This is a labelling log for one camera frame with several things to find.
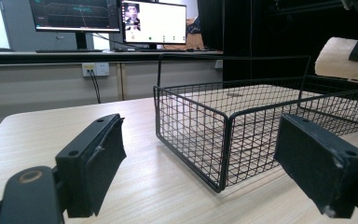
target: monitor screen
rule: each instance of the monitor screen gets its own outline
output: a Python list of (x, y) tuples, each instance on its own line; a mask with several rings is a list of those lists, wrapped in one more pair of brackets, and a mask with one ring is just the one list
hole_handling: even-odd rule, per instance
[(186, 6), (124, 0), (122, 7), (123, 42), (186, 44)]
[(117, 0), (30, 0), (36, 31), (119, 33)]

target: wire basket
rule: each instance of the wire basket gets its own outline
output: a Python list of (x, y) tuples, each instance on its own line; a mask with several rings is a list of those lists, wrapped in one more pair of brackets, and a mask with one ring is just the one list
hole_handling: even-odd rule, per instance
[(216, 192), (279, 165), (273, 157), (282, 113), (337, 135), (358, 132), (357, 83), (302, 76), (162, 88), (162, 57), (157, 137)]

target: light wood tabletop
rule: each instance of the light wood tabletop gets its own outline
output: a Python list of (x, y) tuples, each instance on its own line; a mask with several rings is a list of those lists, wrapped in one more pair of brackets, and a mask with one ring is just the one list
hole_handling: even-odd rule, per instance
[[(127, 158), (100, 214), (66, 223), (358, 223), (322, 216), (281, 167), (215, 193), (155, 135), (152, 98), (37, 111), (0, 124), (0, 200), (7, 180), (55, 156), (94, 120), (120, 114)], [(343, 138), (358, 147), (358, 133)]]

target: white object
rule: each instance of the white object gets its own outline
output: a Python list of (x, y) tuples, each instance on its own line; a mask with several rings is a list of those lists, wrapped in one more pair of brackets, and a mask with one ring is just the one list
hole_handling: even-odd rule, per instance
[(316, 75), (358, 82), (358, 62), (349, 60), (356, 42), (353, 39), (330, 38), (315, 62)]

